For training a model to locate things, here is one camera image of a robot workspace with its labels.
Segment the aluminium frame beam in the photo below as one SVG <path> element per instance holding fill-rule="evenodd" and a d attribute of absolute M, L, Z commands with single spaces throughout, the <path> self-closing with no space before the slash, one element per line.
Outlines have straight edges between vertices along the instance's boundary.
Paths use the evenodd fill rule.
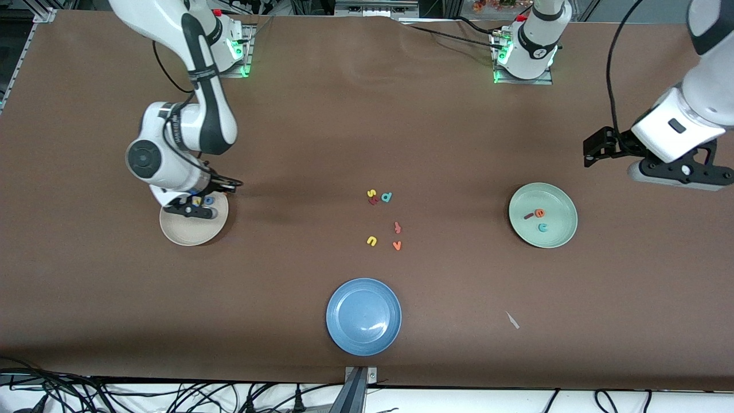
<path fill-rule="evenodd" d="M 335 0 L 334 16 L 419 18 L 419 0 Z"/>

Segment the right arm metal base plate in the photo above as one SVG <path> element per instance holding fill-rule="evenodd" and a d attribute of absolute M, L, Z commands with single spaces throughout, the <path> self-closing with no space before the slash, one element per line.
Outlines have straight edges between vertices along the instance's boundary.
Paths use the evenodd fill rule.
<path fill-rule="evenodd" d="M 205 67 L 215 65 L 222 77 L 248 77 L 256 26 L 221 16 L 213 25 L 202 27 L 210 50 L 210 57 L 204 58 Z"/>

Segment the blue round plate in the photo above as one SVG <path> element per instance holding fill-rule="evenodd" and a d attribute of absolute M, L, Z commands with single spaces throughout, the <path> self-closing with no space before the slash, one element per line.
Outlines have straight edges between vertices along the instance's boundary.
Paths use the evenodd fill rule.
<path fill-rule="evenodd" d="M 400 301 L 384 282 L 352 279 L 330 297 L 325 322 L 331 340 L 341 350 L 371 357 L 388 349 L 402 324 Z"/>

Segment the beige round plate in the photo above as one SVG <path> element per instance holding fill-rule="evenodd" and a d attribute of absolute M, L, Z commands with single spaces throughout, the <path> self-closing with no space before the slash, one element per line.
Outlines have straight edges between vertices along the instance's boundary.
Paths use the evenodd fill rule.
<path fill-rule="evenodd" d="M 217 209 L 218 215 L 215 219 L 186 219 L 160 209 L 158 220 L 163 235 L 176 245 L 186 247 L 204 245 L 217 237 L 227 223 L 230 204 L 228 197 L 223 193 L 215 192 L 208 196 L 212 196 L 215 202 L 213 205 L 205 205 L 202 199 L 202 205 Z"/>

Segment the pale green round plate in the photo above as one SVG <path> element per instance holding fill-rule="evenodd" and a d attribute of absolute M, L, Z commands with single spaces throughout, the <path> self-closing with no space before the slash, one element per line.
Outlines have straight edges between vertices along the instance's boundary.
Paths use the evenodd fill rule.
<path fill-rule="evenodd" d="M 524 220 L 535 209 L 545 210 L 545 217 Z M 543 182 L 521 186 L 511 196 L 507 216 L 518 237 L 537 248 L 558 248 L 567 244 L 579 225 L 576 205 L 558 186 Z M 547 223 L 548 231 L 538 230 L 540 223 Z"/>

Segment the orange plant decoration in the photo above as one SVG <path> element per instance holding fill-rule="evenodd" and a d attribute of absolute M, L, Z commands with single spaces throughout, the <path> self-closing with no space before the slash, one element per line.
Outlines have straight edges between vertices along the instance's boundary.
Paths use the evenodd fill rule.
<path fill-rule="evenodd" d="M 495 11 L 514 10 L 519 7 L 521 0 L 472 0 L 471 7 L 474 13 L 495 13 Z"/>

